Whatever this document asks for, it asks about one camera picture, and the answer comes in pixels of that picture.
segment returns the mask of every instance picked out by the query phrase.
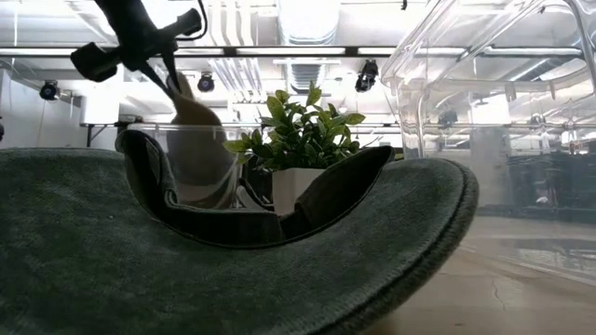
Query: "white planter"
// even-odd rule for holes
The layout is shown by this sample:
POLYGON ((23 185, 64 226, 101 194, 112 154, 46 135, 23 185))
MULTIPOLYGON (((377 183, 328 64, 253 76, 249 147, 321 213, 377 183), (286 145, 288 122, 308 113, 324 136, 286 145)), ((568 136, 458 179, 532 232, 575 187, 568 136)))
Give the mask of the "white planter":
POLYGON ((292 213, 296 199, 323 171, 323 169, 317 168, 289 168, 274 172, 273 206, 276 209, 276 214, 292 213))

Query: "felt hat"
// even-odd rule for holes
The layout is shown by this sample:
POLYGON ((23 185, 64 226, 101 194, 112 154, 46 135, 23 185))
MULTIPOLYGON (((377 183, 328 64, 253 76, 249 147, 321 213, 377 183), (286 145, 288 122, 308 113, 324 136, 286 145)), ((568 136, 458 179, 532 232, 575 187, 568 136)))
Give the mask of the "felt hat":
POLYGON ((0 333, 356 334, 433 276, 477 206, 465 167, 379 147, 288 216, 201 210, 177 203, 157 142, 117 146, 128 160, 0 151, 0 333))

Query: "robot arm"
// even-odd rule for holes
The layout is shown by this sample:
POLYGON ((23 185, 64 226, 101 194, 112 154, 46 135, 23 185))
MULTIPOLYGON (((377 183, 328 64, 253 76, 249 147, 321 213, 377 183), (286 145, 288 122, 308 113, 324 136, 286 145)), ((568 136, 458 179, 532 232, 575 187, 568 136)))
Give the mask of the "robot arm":
MULTIPOLYGON (((119 47, 103 50, 94 43, 80 47, 71 54, 71 61, 78 72, 85 78, 102 82, 116 74, 116 66, 123 63, 131 71, 141 71, 170 98, 173 92, 166 87, 147 61, 160 55, 173 78, 176 88, 179 83, 176 77, 174 52, 178 48, 178 35, 190 36, 203 27, 203 20, 195 9, 190 9, 178 17, 176 22, 162 29, 157 29, 151 21, 142 0, 95 0, 118 37, 119 47)), ((207 17, 201 0, 198 0, 205 23, 205 30, 197 37, 184 40, 195 40, 207 32, 207 17)))
POLYGON ((95 0, 120 45, 134 45, 157 31, 141 0, 95 0))

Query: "floor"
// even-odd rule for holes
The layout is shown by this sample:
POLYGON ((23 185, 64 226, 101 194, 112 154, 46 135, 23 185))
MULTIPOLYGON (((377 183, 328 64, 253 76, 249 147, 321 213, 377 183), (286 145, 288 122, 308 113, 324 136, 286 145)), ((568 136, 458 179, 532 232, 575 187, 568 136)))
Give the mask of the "floor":
POLYGON ((596 334, 596 288, 458 250, 365 335, 596 334))

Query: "black spotlight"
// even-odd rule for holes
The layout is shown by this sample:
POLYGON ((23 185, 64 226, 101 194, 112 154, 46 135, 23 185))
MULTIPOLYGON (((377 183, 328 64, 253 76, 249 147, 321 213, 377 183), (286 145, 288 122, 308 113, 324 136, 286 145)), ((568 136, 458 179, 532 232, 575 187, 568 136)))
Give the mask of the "black spotlight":
POLYGON ((45 101, 56 101, 60 98, 60 90, 58 89, 58 82, 47 80, 46 83, 39 90, 39 96, 45 101))
POLYGON ((197 88, 203 93, 211 92, 215 89, 213 79, 211 79, 211 73, 202 73, 201 78, 198 80, 197 88))
POLYGON ((379 75, 379 67, 376 66, 376 60, 366 60, 362 71, 358 74, 356 91, 361 93, 371 90, 377 75, 379 75))

